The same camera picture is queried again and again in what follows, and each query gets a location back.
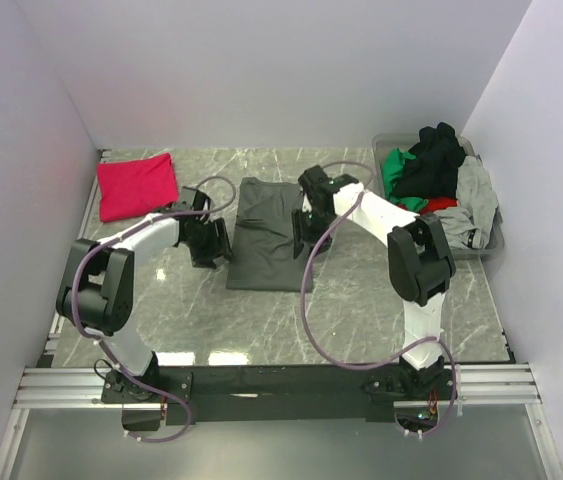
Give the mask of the dark grey t shirt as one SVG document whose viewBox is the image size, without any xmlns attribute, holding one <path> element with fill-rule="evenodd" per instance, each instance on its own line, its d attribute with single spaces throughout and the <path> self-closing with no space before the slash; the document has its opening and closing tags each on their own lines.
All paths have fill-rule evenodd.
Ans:
<svg viewBox="0 0 563 480">
<path fill-rule="evenodd" d="M 305 284 L 308 292 L 312 290 L 313 280 L 303 278 L 307 253 L 293 258 L 291 212 L 300 197 L 294 183 L 255 177 L 241 181 L 228 289 L 298 292 Z"/>
</svg>

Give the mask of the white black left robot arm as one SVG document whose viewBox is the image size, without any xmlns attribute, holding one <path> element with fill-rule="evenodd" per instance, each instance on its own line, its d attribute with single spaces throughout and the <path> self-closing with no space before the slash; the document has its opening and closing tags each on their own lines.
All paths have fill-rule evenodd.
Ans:
<svg viewBox="0 0 563 480">
<path fill-rule="evenodd" d="M 218 259 L 232 258 L 224 219 L 153 213 L 113 236 L 75 241 L 57 294 L 57 313 L 99 346 L 140 402 L 158 395 L 161 378 L 156 353 L 131 324 L 135 267 L 181 245 L 195 268 L 214 269 Z"/>
</svg>

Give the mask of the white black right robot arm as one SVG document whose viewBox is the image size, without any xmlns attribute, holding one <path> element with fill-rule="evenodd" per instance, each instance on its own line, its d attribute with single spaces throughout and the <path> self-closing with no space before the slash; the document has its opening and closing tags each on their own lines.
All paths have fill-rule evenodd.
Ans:
<svg viewBox="0 0 563 480">
<path fill-rule="evenodd" d="M 293 212 L 295 252 L 313 245 L 304 272 L 326 238 L 349 220 L 381 241 L 387 248 L 390 284 L 403 301 L 404 345 L 398 359 L 367 365 L 344 364 L 317 352 L 330 363 L 349 370 L 386 367 L 390 375 L 377 380 L 373 392 L 421 399 L 435 389 L 444 369 L 441 316 L 454 259 L 440 221 L 432 214 L 418 216 L 367 190 L 361 183 L 327 180 L 319 186 L 303 186 L 303 204 Z"/>
</svg>

